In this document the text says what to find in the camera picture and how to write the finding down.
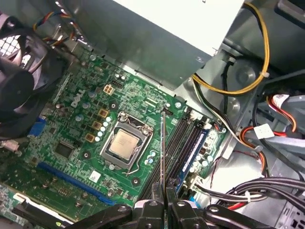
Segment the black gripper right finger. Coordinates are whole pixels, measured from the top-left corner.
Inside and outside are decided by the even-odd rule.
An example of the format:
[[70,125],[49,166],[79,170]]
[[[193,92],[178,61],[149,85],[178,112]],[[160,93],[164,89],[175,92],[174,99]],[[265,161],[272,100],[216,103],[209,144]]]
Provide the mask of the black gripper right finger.
[[181,200],[174,182],[166,182],[166,201],[170,229],[271,229],[272,227],[220,205],[197,208]]

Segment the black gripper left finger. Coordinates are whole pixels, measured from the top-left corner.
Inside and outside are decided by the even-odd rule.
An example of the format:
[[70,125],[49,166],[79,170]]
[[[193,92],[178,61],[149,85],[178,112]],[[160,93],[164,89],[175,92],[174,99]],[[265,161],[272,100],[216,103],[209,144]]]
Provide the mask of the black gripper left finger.
[[116,204],[78,222],[80,229],[162,229],[164,195],[161,183],[152,185],[152,198],[138,201],[134,208]]

